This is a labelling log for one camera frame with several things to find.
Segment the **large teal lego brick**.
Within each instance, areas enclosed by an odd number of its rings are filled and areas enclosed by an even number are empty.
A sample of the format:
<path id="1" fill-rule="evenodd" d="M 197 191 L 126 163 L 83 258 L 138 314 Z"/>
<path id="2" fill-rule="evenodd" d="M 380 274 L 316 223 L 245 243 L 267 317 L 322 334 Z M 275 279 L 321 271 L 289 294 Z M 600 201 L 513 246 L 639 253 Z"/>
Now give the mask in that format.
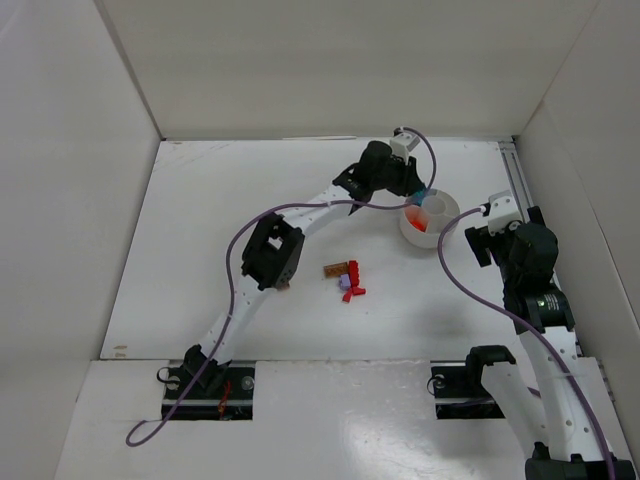
<path id="1" fill-rule="evenodd" d="M 431 194 L 430 190 L 423 189 L 411 196 L 411 204 L 421 206 L 425 199 Z"/>

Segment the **orange curved lego piece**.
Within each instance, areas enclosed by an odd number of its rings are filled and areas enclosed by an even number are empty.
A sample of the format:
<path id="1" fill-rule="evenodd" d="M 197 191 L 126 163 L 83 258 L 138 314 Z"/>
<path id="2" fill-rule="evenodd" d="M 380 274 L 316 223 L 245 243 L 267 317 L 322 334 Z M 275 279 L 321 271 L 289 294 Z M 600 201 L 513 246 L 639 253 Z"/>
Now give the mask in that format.
<path id="1" fill-rule="evenodd" d="M 423 233 L 426 232 L 429 219 L 423 214 L 412 211 L 406 214 L 406 219 L 415 230 Z"/>

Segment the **tan lego plate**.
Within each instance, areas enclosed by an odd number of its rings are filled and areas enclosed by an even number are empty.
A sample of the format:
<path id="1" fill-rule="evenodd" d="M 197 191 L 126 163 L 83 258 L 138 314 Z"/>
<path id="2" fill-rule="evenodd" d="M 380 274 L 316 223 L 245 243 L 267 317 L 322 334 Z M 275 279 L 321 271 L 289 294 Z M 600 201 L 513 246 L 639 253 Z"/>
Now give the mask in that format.
<path id="1" fill-rule="evenodd" d="M 347 262 L 325 265 L 323 272 L 326 278 L 340 277 L 349 273 L 349 264 Z"/>

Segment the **lavender lego brick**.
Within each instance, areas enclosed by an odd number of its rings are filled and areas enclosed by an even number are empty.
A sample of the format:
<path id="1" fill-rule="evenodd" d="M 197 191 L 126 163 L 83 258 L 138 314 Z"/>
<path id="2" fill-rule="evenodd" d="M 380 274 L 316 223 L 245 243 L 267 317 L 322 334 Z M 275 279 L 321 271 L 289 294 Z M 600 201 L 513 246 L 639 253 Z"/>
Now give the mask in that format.
<path id="1" fill-rule="evenodd" d="M 339 287 L 342 291 L 348 291 L 351 288 L 351 279 L 348 274 L 339 276 Z"/>

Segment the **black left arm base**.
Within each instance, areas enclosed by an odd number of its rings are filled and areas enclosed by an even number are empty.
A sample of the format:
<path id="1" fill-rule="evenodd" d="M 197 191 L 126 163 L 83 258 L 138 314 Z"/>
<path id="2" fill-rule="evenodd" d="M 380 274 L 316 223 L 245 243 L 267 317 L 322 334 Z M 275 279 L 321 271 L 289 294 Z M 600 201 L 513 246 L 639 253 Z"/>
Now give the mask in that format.
<path id="1" fill-rule="evenodd" d="M 191 348 L 183 362 L 161 367 L 156 380 L 164 387 L 161 416 L 172 410 L 173 421 L 245 421 L 253 419 L 255 362 L 230 361 L 218 365 L 211 360 L 196 383 L 189 389 L 193 374 L 205 356 Z"/>

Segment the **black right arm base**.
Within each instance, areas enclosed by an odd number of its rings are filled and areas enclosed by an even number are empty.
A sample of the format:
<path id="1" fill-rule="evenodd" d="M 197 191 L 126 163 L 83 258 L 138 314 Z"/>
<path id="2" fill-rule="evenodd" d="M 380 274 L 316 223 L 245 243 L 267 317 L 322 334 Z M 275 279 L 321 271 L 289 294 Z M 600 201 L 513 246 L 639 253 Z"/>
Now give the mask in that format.
<path id="1" fill-rule="evenodd" d="M 435 399 L 438 420 L 494 420 L 504 414 L 482 386 L 484 369 L 495 363 L 515 364 L 505 346 L 473 347 L 464 360 L 432 361 L 427 390 Z"/>

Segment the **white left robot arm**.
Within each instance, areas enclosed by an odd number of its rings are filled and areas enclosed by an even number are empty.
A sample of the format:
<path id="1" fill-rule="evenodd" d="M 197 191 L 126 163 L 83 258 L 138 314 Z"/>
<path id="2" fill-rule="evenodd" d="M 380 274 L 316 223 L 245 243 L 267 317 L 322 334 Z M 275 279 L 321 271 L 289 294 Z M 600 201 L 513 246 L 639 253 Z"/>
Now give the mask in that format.
<path id="1" fill-rule="evenodd" d="M 421 137 L 398 130 L 388 141 L 371 141 L 358 162 L 348 166 L 331 185 L 306 203 L 273 207 L 249 222 L 240 232 L 252 233 L 241 255 L 240 278 L 233 279 L 231 254 L 225 254 L 230 287 L 228 310 L 205 336 L 185 353 L 183 369 L 204 389 L 221 382 L 241 335 L 267 296 L 288 285 L 297 271 L 305 241 L 330 223 L 371 203 L 377 191 L 409 199 L 431 187 L 417 171 L 411 155 Z"/>

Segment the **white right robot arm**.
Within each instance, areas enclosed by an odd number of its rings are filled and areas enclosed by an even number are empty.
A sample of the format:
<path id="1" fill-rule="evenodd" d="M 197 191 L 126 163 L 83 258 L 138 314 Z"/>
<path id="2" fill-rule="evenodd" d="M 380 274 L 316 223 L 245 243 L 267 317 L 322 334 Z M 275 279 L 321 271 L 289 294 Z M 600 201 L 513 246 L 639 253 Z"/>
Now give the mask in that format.
<path id="1" fill-rule="evenodd" d="M 509 318 L 531 363 L 537 388 L 523 380 L 504 346 L 478 346 L 466 357 L 473 386 L 486 390 L 515 433 L 528 479 L 633 479 L 633 463 L 611 449 L 581 378 L 570 304 L 554 283 L 558 240 L 541 212 L 521 213 L 501 196 L 476 208 L 486 223 L 465 231 L 482 267 L 500 270 L 503 303 L 478 303 Z"/>

